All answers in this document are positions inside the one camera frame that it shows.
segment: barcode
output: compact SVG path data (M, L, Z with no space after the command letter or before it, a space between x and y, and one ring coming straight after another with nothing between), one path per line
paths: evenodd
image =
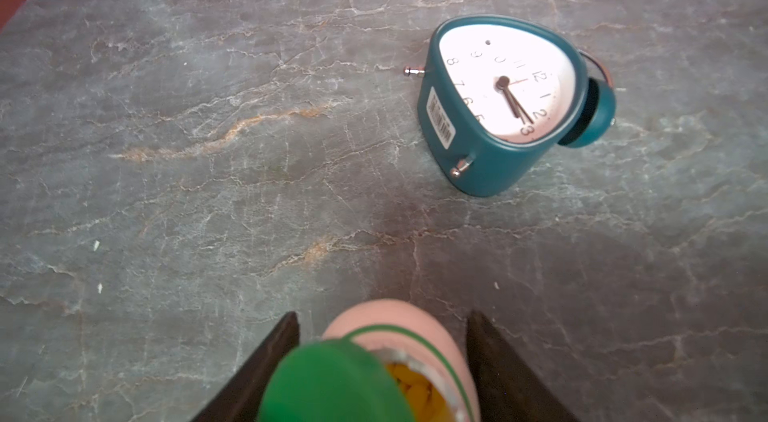
M456 129L453 127L451 120L448 119L446 111L442 108L435 88L429 91L427 115L430 122L432 122L432 126L435 128L435 132L437 132L437 137L440 139L442 146L447 149L451 145L453 137L456 136Z

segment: minute hand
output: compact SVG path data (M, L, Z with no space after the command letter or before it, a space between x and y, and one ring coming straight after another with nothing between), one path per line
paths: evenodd
M507 103L509 104L509 107L512 109L512 113L515 117L520 117L523 120L523 123L525 122L525 119L528 119L528 122L533 125L533 119L531 119L531 116L528 115L527 112L525 112L525 109L520 104L520 101L514 96L512 91L509 90L509 78L507 76L501 76L498 81L496 81L496 88L499 91L502 91L504 93L504 97L507 99Z

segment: gray marble tabletop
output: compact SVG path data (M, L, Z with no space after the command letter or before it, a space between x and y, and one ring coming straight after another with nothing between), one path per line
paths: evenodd
M618 120L468 197L437 24L604 59ZM582 420L768 418L768 0L28 0L0 34L0 419L186 421L285 312L481 309Z

